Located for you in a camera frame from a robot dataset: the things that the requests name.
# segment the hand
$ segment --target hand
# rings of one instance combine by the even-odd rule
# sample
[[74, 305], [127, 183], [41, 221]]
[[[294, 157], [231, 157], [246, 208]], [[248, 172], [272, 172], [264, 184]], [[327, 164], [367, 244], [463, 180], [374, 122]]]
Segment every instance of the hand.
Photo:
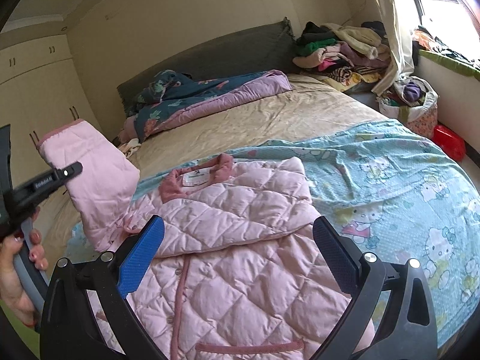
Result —
[[[30, 240], [34, 244], [30, 250], [30, 260], [35, 268], [45, 271], [49, 263], [45, 258], [45, 251], [40, 245], [42, 235], [36, 229], [30, 232]], [[14, 269], [14, 256], [23, 245], [23, 238], [18, 235], [6, 237], [0, 244], [0, 299], [10, 307], [20, 321], [26, 326], [33, 327], [35, 321], [35, 307], [23, 290], [20, 279]]]

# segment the white curtain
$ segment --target white curtain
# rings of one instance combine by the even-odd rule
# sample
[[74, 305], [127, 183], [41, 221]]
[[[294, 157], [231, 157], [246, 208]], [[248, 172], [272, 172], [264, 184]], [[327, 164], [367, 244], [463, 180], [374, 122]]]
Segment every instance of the white curtain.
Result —
[[392, 50], [392, 62], [385, 77], [372, 89], [372, 92], [380, 95], [400, 77], [412, 74], [415, 67], [410, 30], [407, 25], [402, 25], [402, 15], [395, 6], [395, 0], [376, 1]]

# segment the pink jacket collar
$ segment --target pink jacket collar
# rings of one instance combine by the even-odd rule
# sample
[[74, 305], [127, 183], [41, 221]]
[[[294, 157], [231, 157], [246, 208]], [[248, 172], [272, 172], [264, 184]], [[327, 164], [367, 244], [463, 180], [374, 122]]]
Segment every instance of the pink jacket collar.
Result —
[[208, 187], [211, 184], [222, 183], [231, 176], [233, 166], [233, 157], [231, 155], [222, 153], [218, 157], [212, 158], [201, 165], [191, 166], [188, 168], [180, 168], [172, 170], [162, 181], [158, 191], [162, 202], [166, 203], [177, 198], [185, 198], [194, 191], [182, 191], [182, 175], [198, 169], [211, 168], [210, 180], [203, 187]]

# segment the window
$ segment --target window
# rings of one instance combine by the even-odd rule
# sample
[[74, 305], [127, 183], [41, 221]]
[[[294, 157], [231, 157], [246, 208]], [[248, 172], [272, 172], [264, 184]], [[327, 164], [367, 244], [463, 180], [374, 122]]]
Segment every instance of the window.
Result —
[[409, 4], [400, 0], [399, 4], [402, 16], [409, 17], [404, 23], [411, 30], [422, 24], [452, 50], [468, 59], [480, 59], [479, 36], [467, 11], [457, 0], [411, 0]]

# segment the gray handle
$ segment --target gray handle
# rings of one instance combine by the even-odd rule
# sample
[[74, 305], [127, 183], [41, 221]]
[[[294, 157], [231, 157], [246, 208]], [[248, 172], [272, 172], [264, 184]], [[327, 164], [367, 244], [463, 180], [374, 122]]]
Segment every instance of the gray handle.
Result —
[[30, 249], [33, 247], [33, 244], [30, 241], [30, 232], [33, 230], [32, 219], [28, 218], [23, 221], [21, 228], [25, 240], [23, 241], [22, 249], [13, 259], [13, 265], [20, 278], [20, 283], [22, 284], [23, 289], [28, 297], [30, 297], [30, 300], [32, 300], [32, 303], [39, 314], [42, 315], [49, 279], [45, 272], [39, 271], [35, 268], [35, 264], [31, 262], [28, 257]]

